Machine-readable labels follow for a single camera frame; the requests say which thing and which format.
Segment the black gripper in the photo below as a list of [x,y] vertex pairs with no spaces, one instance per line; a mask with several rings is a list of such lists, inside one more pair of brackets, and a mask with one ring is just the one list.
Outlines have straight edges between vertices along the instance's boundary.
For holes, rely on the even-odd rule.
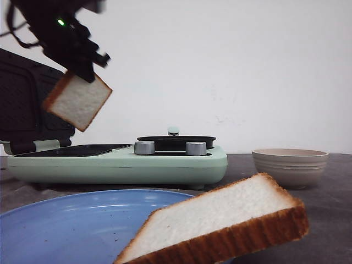
[[38,17],[30,30],[39,40],[44,54],[88,83],[95,80],[93,65],[106,67],[110,56],[98,53],[88,28],[74,16]]

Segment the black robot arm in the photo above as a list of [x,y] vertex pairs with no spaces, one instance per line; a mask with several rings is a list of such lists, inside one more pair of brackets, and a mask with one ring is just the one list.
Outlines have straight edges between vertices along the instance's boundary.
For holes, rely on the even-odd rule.
[[[81,77],[95,80],[93,64],[105,67],[108,54],[97,53],[99,46],[90,40],[88,28],[75,18],[81,8],[95,13],[104,9],[104,1],[10,1],[6,22],[9,32],[24,48],[41,46],[45,56]],[[25,43],[15,34],[14,10],[18,9],[35,35],[35,43]]]

